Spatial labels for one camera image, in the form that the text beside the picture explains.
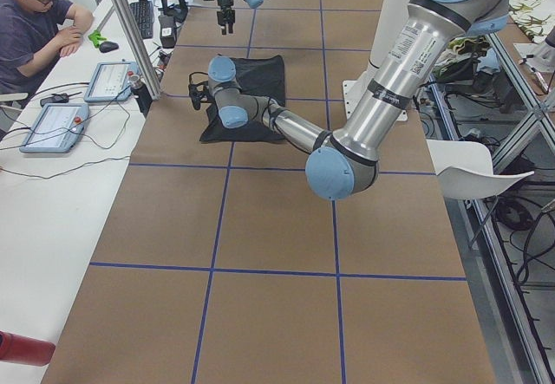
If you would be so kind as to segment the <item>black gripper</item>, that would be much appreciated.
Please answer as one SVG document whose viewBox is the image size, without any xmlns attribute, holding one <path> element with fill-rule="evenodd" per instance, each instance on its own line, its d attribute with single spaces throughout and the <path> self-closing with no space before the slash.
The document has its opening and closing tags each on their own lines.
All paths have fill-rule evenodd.
<svg viewBox="0 0 555 384">
<path fill-rule="evenodd" d="M 218 25 L 221 27 L 223 36 L 228 33 L 233 34 L 235 23 L 235 10 L 233 9 L 234 0 L 217 0 L 219 11 L 217 12 Z"/>
</svg>

